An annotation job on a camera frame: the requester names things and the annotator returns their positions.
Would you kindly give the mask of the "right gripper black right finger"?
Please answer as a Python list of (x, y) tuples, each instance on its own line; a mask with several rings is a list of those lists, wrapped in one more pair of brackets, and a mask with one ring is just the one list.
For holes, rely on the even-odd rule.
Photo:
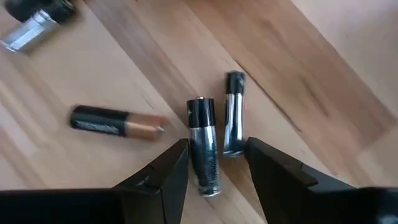
[(268, 223), (302, 223), (312, 193), (354, 189), (258, 138), (248, 138), (244, 157)]

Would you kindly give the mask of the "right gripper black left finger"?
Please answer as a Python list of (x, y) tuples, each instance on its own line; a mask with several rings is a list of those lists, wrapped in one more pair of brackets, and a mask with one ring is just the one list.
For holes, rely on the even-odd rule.
[(188, 184), (188, 140), (179, 139), (140, 171), (114, 186), (125, 223), (180, 223)]

